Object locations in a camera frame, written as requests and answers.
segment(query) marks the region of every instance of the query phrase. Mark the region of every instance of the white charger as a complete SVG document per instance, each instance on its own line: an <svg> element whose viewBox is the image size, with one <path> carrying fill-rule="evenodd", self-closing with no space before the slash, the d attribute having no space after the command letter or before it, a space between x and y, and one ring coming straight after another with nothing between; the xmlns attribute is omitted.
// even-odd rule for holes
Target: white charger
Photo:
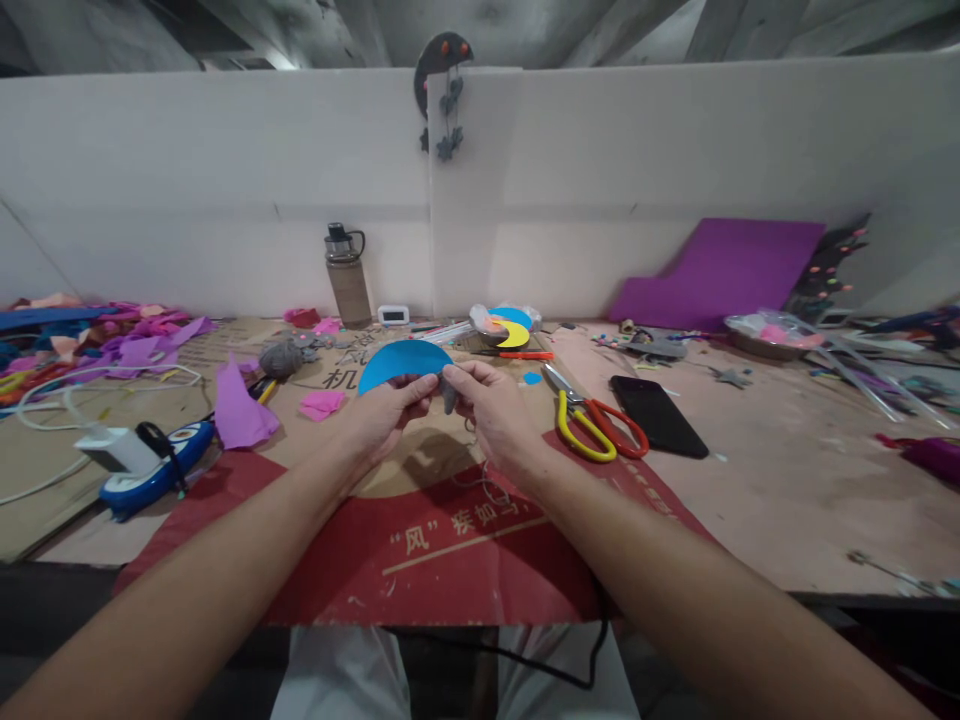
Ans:
<svg viewBox="0 0 960 720"><path fill-rule="evenodd" d="M161 463L160 457L130 428L96 423L73 446L121 479L150 475Z"/></svg>

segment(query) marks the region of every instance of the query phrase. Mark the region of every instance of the black phone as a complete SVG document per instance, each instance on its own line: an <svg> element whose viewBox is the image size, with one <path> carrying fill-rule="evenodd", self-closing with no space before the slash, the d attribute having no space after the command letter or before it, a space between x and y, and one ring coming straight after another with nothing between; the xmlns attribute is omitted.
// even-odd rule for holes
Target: black phone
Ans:
<svg viewBox="0 0 960 720"><path fill-rule="evenodd" d="M710 451L659 384L614 375L610 387L620 407L647 435L650 447L702 460Z"/></svg>

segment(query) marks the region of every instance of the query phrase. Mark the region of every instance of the white pants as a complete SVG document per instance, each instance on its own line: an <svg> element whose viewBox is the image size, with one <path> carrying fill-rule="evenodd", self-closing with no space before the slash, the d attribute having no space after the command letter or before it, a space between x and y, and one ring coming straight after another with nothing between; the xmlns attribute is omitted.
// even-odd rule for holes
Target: white pants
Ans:
<svg viewBox="0 0 960 720"><path fill-rule="evenodd" d="M499 645L586 679L599 631L599 622L501 627ZM505 657L498 663L500 720L640 717L612 631L597 656L592 690ZM301 718L409 720L410 688L396 638L379 628L294 628L290 665L271 720Z"/></svg>

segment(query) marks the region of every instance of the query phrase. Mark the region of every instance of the forearm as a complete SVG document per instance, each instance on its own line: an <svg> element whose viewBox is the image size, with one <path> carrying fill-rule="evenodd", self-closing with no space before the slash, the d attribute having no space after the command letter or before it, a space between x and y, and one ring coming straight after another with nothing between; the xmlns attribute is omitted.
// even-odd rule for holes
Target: forearm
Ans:
<svg viewBox="0 0 960 720"><path fill-rule="evenodd" d="M179 548L63 646L3 717L182 715L243 642L349 492L324 450Z"/></svg>
<svg viewBox="0 0 960 720"><path fill-rule="evenodd" d="M620 609L741 717L929 717L839 635L720 548L550 450L528 489Z"/></svg>

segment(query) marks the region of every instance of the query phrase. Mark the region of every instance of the ceiling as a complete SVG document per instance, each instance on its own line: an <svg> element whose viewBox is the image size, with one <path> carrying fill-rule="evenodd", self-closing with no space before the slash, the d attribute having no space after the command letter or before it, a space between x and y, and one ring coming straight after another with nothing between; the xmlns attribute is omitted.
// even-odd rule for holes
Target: ceiling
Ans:
<svg viewBox="0 0 960 720"><path fill-rule="evenodd" d="M527 69L934 51L960 0L0 0L0 68L413 67L444 30Z"/></svg>

